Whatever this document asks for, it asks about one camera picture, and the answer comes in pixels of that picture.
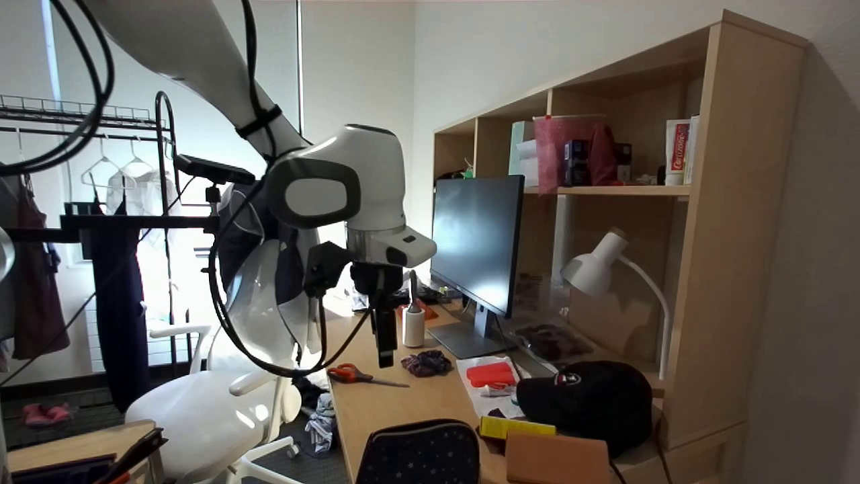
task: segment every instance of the black bag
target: black bag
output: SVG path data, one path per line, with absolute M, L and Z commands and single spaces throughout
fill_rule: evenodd
M 559 433 L 606 441 L 610 458 L 652 435 L 651 386 L 625 364 L 580 360 L 550 379 L 522 379 L 516 402 L 527 421 Z
M 480 447 L 460 421 L 422 421 L 367 435 L 356 484 L 479 484 Z

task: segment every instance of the shelf compartment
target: shelf compartment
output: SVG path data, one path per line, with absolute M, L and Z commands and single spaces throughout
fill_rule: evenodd
M 687 199 L 690 187 L 570 187 L 559 188 L 562 197 L 664 197 Z

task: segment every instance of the desk lamp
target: desk lamp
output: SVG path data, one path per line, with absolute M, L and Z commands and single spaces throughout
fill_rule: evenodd
M 666 305 L 666 297 L 657 290 L 657 286 L 648 278 L 648 273 L 640 265 L 621 257 L 623 249 L 625 249 L 623 234 L 606 232 L 592 254 L 574 257 L 563 266 L 562 278 L 566 279 L 570 288 L 574 288 L 592 298 L 598 298 L 610 290 L 616 261 L 621 261 L 623 266 L 636 273 L 636 278 L 644 279 L 644 286 L 652 290 L 652 297 L 657 298 L 661 313 L 664 313 L 661 351 L 657 351 L 657 379 L 664 382 L 666 357 L 670 357 L 670 331 L 671 331 L 670 305 Z

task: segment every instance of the wall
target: wall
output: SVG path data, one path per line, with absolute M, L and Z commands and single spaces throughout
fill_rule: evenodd
M 815 43 L 737 481 L 860 481 L 856 2 L 418 0 L 408 215 L 429 227 L 434 130 L 709 25 L 721 8 Z
M 308 0 L 300 7 L 300 31 L 307 138 L 320 142 L 343 123 L 389 130 L 401 138 L 408 180 L 408 171 L 416 168 L 412 162 L 414 7 Z M 343 246 L 343 223 L 320 230 L 320 240 Z M 348 313 L 348 288 L 343 273 L 338 288 L 326 297 L 328 310 Z

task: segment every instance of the computer monitor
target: computer monitor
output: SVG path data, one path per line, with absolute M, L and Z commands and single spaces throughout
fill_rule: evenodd
M 469 301 L 472 318 L 426 331 L 453 357 L 476 357 L 510 351 L 499 321 L 510 318 L 519 215 L 523 179 L 452 179 L 432 193 L 429 278 Z

